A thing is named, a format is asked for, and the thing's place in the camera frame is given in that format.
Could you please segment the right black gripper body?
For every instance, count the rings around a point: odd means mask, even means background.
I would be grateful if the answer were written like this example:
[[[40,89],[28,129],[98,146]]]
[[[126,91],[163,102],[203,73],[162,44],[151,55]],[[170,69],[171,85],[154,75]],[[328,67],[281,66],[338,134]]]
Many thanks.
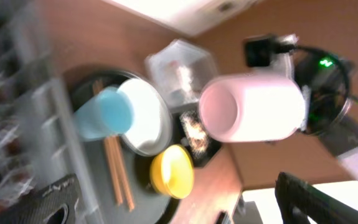
[[[321,134],[339,122],[350,108],[345,94],[351,89],[353,62],[343,57],[339,60],[347,75],[343,75],[337,63],[327,56],[306,52],[296,60],[294,80],[306,101],[301,133]]]

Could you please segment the golden brown food scraps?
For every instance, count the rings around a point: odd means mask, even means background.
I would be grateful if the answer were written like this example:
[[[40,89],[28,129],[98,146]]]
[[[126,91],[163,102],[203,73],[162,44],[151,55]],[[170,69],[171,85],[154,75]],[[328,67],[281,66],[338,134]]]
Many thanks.
[[[194,157],[200,159],[206,154],[210,140],[199,121],[197,112],[186,111],[179,118]]]

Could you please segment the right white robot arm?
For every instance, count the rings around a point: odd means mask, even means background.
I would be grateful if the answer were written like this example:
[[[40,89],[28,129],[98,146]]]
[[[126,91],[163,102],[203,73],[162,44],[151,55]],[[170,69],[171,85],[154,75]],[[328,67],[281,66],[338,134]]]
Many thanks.
[[[294,79],[308,107],[303,134],[316,136],[338,163],[358,181],[358,122],[348,115],[358,96],[351,93],[355,65],[350,60],[307,52]]]

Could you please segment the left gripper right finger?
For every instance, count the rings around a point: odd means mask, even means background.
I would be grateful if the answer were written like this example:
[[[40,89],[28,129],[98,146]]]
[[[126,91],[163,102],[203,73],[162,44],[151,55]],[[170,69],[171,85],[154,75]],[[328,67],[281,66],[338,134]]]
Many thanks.
[[[284,224],[358,224],[358,211],[287,172],[280,172],[275,197]]]

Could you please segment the pink plastic cup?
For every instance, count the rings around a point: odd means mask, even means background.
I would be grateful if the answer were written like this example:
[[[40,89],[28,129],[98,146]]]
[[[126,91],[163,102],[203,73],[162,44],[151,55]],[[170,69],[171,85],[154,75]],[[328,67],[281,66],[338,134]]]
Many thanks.
[[[205,86],[198,111],[205,130],[220,142],[278,141],[300,128],[306,103],[284,76],[231,75]]]

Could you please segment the light blue plastic cup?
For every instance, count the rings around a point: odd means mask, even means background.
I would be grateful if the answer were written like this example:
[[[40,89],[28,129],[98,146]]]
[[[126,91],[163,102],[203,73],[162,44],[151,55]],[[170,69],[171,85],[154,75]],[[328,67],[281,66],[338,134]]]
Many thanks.
[[[74,123],[84,141],[124,134],[133,124],[133,106],[125,93],[109,86],[74,112]]]

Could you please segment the yellow bowl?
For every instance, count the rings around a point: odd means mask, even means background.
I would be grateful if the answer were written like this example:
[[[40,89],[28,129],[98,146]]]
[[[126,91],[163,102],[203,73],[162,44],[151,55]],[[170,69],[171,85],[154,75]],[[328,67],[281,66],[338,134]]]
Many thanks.
[[[184,199],[194,186],[194,165],[186,149],[174,144],[152,160],[149,176],[157,193]]]

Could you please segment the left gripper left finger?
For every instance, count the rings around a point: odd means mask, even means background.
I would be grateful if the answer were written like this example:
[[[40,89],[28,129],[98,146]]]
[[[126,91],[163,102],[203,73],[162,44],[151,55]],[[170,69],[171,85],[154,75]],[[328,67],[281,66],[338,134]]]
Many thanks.
[[[75,223],[80,184],[69,174],[0,213],[0,224]]]

